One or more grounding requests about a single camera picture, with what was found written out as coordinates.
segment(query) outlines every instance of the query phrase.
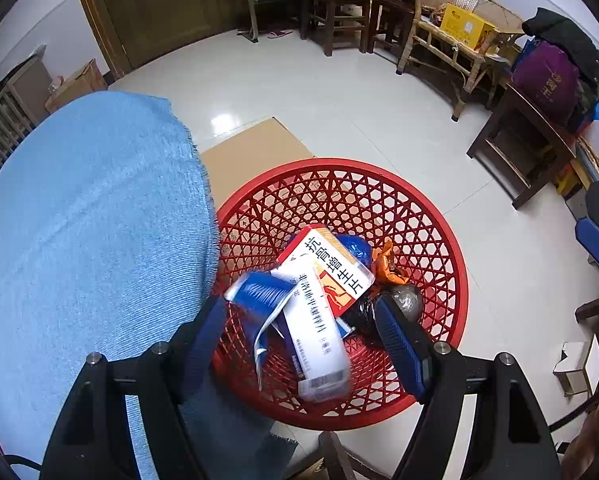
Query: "wooden chair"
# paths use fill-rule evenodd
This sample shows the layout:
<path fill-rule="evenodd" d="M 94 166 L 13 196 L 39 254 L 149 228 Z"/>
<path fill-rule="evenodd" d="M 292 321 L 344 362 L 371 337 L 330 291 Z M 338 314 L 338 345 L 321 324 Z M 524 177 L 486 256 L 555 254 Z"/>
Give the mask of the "wooden chair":
<path fill-rule="evenodd" d="M 415 0 L 413 26 L 408 35 L 406 46 L 404 46 L 402 57 L 397 64 L 397 73 L 403 73 L 404 68 L 410 62 L 416 62 L 446 72 L 444 69 L 440 69 L 435 65 L 431 65 L 413 57 L 413 47 L 416 45 L 423 46 L 428 51 L 435 54 L 435 56 L 439 57 L 443 62 L 457 70 L 464 79 L 464 85 L 461 92 L 456 91 L 457 103 L 453 108 L 452 120 L 457 121 L 464 109 L 468 96 L 479 84 L 484 75 L 486 75 L 486 73 L 492 74 L 493 72 L 501 72 L 500 70 L 492 70 L 495 59 L 499 58 L 489 57 L 486 52 L 493 45 L 510 48 L 517 38 L 524 36 L 524 31 L 521 30 L 523 19 L 517 14 L 506 9 L 494 0 L 479 0 L 473 12 L 484 18 L 484 20 L 487 20 L 489 23 L 492 23 L 497 30 L 491 31 L 486 36 L 486 39 L 481 44 L 479 50 L 472 50 L 451 35 L 443 32 L 439 27 L 436 27 L 436 25 L 433 25 L 425 16 L 422 16 L 422 7 L 424 6 L 437 9 L 442 4 L 449 3 L 455 3 L 455 0 Z M 441 42 L 442 44 L 445 43 L 449 45 L 453 50 L 452 57 L 433 44 L 433 40 L 436 40 L 438 44 Z M 468 66 L 470 68 L 463 66 L 459 62 L 458 58 L 460 55 L 468 61 Z M 495 94 L 495 88 L 499 82 L 497 75 L 493 75 L 492 79 L 490 100 L 492 100 L 492 95 Z"/>
<path fill-rule="evenodd" d="M 537 177 L 533 182 L 524 176 L 522 171 L 506 156 L 494 142 L 497 134 L 505 126 L 505 122 L 514 110 L 519 110 L 530 123 L 535 126 L 537 131 L 548 141 L 555 153 L 554 160 L 548 167 L 541 167 Z M 506 93 L 497 105 L 497 108 L 484 124 L 482 131 L 468 148 L 467 155 L 473 158 L 478 152 L 483 150 L 492 155 L 493 164 L 497 169 L 513 180 L 512 184 L 517 189 L 521 189 L 519 194 L 513 199 L 513 207 L 518 209 L 524 205 L 532 196 L 535 195 L 545 184 L 551 182 L 556 174 L 575 158 L 575 138 L 562 127 L 550 121 L 521 91 L 510 82 Z"/>
<path fill-rule="evenodd" d="M 354 5 L 361 7 L 361 16 L 344 14 L 342 6 Z M 308 26 L 313 22 L 325 32 L 324 54 L 333 55 L 333 44 L 335 34 L 339 32 L 353 32 L 361 30 L 359 38 L 359 51 L 366 52 L 369 33 L 369 15 L 371 13 L 371 0 L 303 0 L 301 17 L 301 39 L 308 37 Z M 343 23 L 355 22 L 355 25 L 343 25 Z"/>
<path fill-rule="evenodd" d="M 409 6 L 401 0 L 372 0 L 367 52 L 372 54 L 375 42 L 379 42 L 382 48 L 399 59 L 406 46 L 414 15 L 415 8 L 412 4 Z"/>

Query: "slipper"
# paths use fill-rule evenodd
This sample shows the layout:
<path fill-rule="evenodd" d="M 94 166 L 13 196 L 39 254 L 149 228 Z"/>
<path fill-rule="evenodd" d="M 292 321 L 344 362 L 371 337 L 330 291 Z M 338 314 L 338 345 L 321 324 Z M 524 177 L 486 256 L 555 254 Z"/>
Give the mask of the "slipper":
<path fill-rule="evenodd" d="M 268 38 L 272 40 L 274 38 L 283 38 L 284 36 L 290 34 L 293 31 L 291 28 L 285 28 L 283 30 L 272 30 L 268 33 Z"/>

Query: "wooden door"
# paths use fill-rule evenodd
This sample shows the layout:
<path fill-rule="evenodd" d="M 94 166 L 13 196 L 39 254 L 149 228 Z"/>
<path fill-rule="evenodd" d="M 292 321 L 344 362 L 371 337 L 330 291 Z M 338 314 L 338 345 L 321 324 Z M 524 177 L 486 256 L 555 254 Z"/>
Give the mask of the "wooden door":
<path fill-rule="evenodd" d="M 236 0 L 105 0 L 132 68 L 234 27 Z"/>

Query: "blue towel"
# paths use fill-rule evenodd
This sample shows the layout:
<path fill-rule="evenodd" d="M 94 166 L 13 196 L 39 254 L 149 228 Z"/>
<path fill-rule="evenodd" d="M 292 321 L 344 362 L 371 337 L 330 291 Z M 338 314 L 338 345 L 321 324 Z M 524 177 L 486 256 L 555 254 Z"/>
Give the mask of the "blue towel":
<path fill-rule="evenodd" d="M 97 92 L 38 126 L 0 171 L 4 451 L 41 463 L 88 352 L 115 360 L 168 340 L 198 313 L 217 259 L 205 168 L 167 100 Z M 156 478 L 128 405 L 140 473 Z M 296 446 L 209 379 L 182 413 L 196 446 L 225 452 L 200 453 L 212 480 L 280 478 Z"/>

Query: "white tile floor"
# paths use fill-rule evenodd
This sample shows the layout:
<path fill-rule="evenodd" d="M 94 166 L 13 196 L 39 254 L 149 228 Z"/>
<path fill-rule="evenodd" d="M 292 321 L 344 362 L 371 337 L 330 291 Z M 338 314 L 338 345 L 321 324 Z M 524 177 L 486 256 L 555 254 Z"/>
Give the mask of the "white tile floor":
<path fill-rule="evenodd" d="M 583 399 L 564 399 L 552 369 L 566 340 L 584 340 L 574 310 L 599 296 L 599 272 L 574 238 L 575 221 L 546 186 L 521 211 L 484 168 L 465 153 L 486 122 L 467 105 L 459 122 L 451 104 L 412 75 L 372 54 L 337 50 L 324 56 L 297 33 L 250 44 L 227 32 L 149 63 L 112 86 L 163 96 L 190 128 L 201 151 L 275 116 L 317 156 L 362 160 L 400 174 L 444 213 L 470 273 L 470 309 L 460 345 L 490 358 L 518 358 L 553 422 Z M 465 401 L 446 478 L 459 477 L 474 400 Z M 343 444 L 391 474 L 415 427 L 412 406 L 380 424 L 339 433 Z M 554 435 L 574 436 L 581 422 Z M 294 437 L 294 461 L 317 446 L 317 432 L 276 424 Z"/>

